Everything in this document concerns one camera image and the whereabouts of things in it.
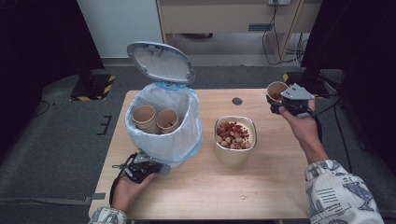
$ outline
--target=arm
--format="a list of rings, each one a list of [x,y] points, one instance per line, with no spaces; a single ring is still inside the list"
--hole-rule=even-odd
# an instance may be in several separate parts
[[[308,105],[314,111],[315,102]],[[315,120],[296,118],[284,108],[280,114],[290,124],[308,161],[305,189],[311,223],[384,223],[364,181],[329,159],[318,139]]]
[[[127,216],[125,214],[153,177],[154,175],[149,175],[141,184],[130,181],[126,176],[122,177],[114,190],[111,207],[98,208],[92,215],[89,224],[126,223]]]

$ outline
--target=power outlet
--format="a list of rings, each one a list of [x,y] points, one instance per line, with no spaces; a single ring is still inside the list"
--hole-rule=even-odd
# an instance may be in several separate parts
[[[276,3],[278,6],[288,6],[290,5],[290,1],[291,0],[268,0],[268,5],[274,6]]]

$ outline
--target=open lid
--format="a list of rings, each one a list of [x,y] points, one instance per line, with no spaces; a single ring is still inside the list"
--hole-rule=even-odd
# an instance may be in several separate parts
[[[128,45],[128,56],[146,76],[156,81],[190,84],[195,73],[187,56],[172,46],[139,41]]]

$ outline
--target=patterned sleeve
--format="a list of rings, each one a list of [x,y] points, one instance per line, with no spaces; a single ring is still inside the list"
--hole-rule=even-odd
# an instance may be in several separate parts
[[[125,224],[125,213],[110,207],[100,207],[93,213],[88,224]]]
[[[305,170],[311,223],[384,223],[361,178],[337,161],[317,161]]]

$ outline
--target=white plastic bag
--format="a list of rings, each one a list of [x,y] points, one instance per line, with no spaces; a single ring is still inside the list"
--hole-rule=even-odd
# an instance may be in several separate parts
[[[144,133],[134,126],[132,113],[141,105],[151,105],[156,114],[163,109],[176,110],[180,126],[169,134]],[[193,156],[202,144],[202,122],[199,99],[195,91],[184,85],[166,86],[154,82],[140,91],[125,115],[125,124],[134,145],[155,161],[171,164]]]

